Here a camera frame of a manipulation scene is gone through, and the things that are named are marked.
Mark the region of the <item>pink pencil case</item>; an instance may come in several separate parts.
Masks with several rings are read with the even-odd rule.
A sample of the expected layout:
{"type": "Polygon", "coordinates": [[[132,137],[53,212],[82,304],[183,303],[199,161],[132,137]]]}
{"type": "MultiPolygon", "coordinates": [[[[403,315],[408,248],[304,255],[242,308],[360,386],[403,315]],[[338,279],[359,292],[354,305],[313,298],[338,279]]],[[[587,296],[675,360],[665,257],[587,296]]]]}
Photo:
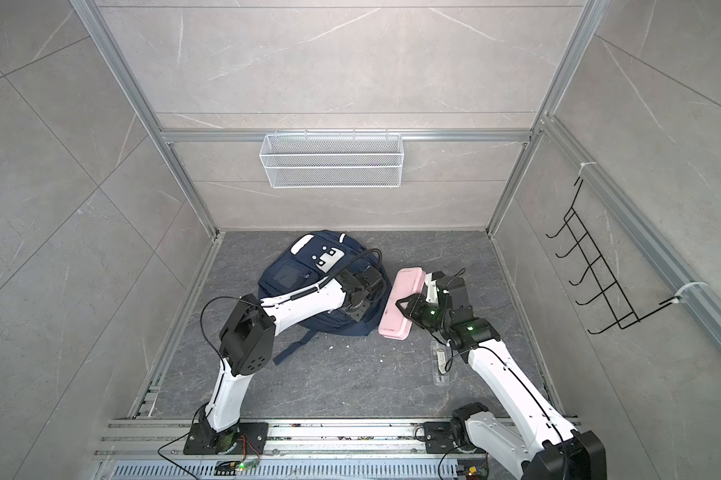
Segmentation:
{"type": "Polygon", "coordinates": [[[402,312],[399,305],[405,305],[406,298],[423,291],[426,272],[420,267],[401,269],[393,283],[378,332],[392,340],[408,338],[413,322],[402,312]]]}

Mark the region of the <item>navy blue student backpack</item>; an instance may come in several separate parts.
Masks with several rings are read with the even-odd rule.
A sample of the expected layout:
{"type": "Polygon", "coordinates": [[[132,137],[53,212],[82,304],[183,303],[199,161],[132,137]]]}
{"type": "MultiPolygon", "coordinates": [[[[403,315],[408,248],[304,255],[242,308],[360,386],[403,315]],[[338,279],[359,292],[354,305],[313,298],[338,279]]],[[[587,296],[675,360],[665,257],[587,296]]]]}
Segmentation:
{"type": "MultiPolygon", "coordinates": [[[[342,267],[359,268],[367,265],[384,268],[382,254],[368,252],[364,245],[344,232],[310,232],[296,240],[262,272],[258,280],[258,297],[264,299],[289,294],[338,272],[342,267]]],[[[342,324],[336,320],[336,311],[316,314],[300,322],[300,326],[308,329],[308,332],[301,340],[280,352],[274,358],[274,364],[284,362],[320,332],[340,336],[367,336],[379,325],[342,324]]]]}

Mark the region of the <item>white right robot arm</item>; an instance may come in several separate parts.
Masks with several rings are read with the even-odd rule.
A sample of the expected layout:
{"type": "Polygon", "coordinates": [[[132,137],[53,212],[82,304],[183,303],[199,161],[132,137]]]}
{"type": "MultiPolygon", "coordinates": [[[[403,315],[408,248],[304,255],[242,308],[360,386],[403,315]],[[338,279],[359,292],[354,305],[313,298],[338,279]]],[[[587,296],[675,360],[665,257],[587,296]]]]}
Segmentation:
{"type": "Polygon", "coordinates": [[[605,479],[606,448],[592,431],[580,432],[520,370],[500,333],[476,316],[460,275],[420,267],[399,271],[387,312],[433,334],[495,394],[513,424],[502,424],[475,402],[454,411],[450,452],[482,450],[517,479],[605,479]]]}

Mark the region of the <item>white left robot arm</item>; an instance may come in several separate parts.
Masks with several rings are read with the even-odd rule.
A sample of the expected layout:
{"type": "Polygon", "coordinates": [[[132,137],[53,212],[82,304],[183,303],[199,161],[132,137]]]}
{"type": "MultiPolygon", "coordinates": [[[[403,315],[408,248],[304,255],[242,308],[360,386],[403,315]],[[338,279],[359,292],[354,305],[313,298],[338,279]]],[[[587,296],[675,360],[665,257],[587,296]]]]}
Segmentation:
{"type": "Polygon", "coordinates": [[[272,361],[274,340],[284,330],[326,312],[346,313],[352,323],[386,301],[389,280],[380,266],[348,266],[293,292],[256,299],[241,297],[220,332],[220,370],[210,401],[192,437],[206,453],[232,450],[242,438],[240,410],[252,376],[272,361]]]}

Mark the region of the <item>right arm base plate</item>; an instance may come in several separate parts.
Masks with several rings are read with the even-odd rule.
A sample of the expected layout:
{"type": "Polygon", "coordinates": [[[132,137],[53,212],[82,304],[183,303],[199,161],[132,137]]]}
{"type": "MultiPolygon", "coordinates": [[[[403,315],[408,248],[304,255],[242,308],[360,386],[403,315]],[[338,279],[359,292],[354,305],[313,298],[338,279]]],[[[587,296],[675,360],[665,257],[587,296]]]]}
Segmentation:
{"type": "Polygon", "coordinates": [[[428,454],[444,454],[449,451],[472,454],[476,451],[474,446],[456,438],[450,422],[424,422],[415,429],[414,436],[425,444],[428,454]]]}

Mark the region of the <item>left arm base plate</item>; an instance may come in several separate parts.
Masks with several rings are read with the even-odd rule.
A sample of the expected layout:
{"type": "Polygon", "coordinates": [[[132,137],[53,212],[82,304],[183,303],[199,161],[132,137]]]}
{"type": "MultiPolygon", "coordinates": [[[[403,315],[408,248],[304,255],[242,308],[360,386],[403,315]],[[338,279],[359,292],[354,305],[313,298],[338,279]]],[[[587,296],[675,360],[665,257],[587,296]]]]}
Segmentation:
{"type": "Polygon", "coordinates": [[[204,422],[194,423],[184,444],[184,455],[261,454],[268,438],[266,422],[238,422],[216,432],[204,422]]]}

